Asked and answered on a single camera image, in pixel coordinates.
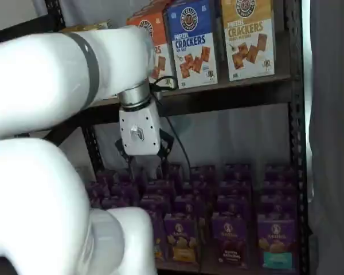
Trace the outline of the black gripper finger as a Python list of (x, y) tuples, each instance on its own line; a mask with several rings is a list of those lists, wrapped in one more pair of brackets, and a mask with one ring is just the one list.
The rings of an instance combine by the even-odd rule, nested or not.
[(160, 149), (157, 153), (157, 156), (160, 158), (160, 165), (158, 171), (162, 178), (167, 178), (169, 173), (168, 156), (171, 153), (174, 144), (174, 137), (162, 129), (159, 130), (159, 135), (161, 142)]
[(135, 157), (132, 155), (128, 155), (125, 151), (125, 146), (123, 144), (123, 141), (121, 138), (119, 138), (116, 142), (115, 142), (115, 147), (118, 150), (118, 152), (120, 153), (121, 157), (126, 161), (127, 163), (127, 172), (130, 176), (131, 179), (136, 179), (137, 176), (137, 166), (136, 166), (136, 162), (135, 162)]

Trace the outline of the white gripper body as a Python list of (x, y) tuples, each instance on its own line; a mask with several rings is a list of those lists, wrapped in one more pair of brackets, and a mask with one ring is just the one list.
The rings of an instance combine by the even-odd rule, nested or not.
[(157, 155), (161, 148), (160, 118), (155, 100), (137, 111), (119, 111), (120, 133), (127, 155)]

